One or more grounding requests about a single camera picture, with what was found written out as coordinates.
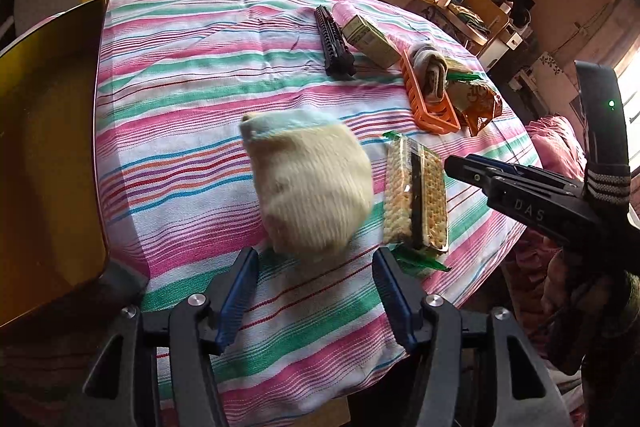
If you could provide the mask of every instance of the small carton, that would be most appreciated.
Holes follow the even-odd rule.
[[[400,54],[395,46],[373,24],[360,15],[355,15],[342,28],[347,42],[363,52],[381,68],[390,68]]]

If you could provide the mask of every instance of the plastic container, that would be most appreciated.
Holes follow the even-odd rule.
[[[447,91],[441,102],[426,103],[422,97],[418,80],[415,78],[414,68],[411,65],[406,50],[401,51],[400,69],[404,77],[404,87],[409,95],[409,105],[414,114],[415,124],[422,130],[435,134],[447,134],[458,132],[460,122],[453,105],[449,100]]]

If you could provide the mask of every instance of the person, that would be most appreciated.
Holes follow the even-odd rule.
[[[562,252],[550,261],[542,306],[551,315],[571,301],[581,312],[600,318],[581,368],[585,425],[636,425],[640,421],[640,280],[620,271],[601,276],[586,293],[578,289],[569,295],[570,270]]]

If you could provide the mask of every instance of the cream sock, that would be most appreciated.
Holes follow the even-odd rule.
[[[369,157],[350,129],[292,109],[246,114],[240,133],[273,249],[313,261],[344,251],[373,203]]]

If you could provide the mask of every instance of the person's hand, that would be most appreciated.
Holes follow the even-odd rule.
[[[562,251],[557,253],[546,270],[545,288],[542,296],[542,309],[546,315],[552,315],[562,306],[569,304],[570,301],[566,282],[571,269],[565,261],[565,257],[566,254]],[[610,277],[603,275],[593,283],[586,293],[585,289],[584,286],[581,286],[572,292],[572,304],[588,314],[601,314],[611,296]]]

